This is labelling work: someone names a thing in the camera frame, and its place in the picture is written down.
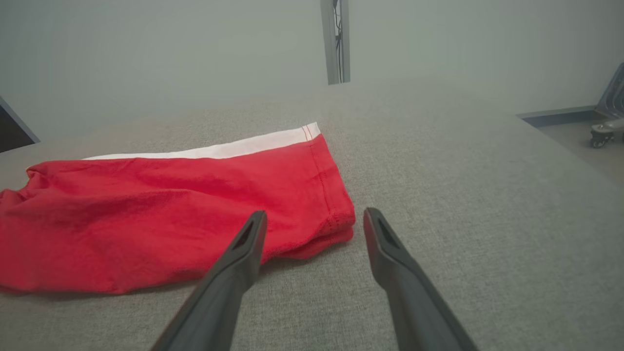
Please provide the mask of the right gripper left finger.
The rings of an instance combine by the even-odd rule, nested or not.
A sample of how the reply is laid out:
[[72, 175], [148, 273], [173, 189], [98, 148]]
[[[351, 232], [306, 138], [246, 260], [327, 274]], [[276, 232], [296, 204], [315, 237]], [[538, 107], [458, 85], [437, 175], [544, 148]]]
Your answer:
[[267, 213], [255, 211], [185, 300], [152, 349], [229, 351], [245, 292], [256, 282]]

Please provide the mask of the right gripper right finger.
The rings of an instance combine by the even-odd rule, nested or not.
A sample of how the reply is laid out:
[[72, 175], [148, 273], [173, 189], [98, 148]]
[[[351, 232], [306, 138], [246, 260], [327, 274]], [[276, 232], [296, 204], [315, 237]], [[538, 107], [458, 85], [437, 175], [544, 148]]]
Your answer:
[[383, 213], [363, 216], [372, 275], [386, 292], [400, 351], [476, 351], [477, 347]]

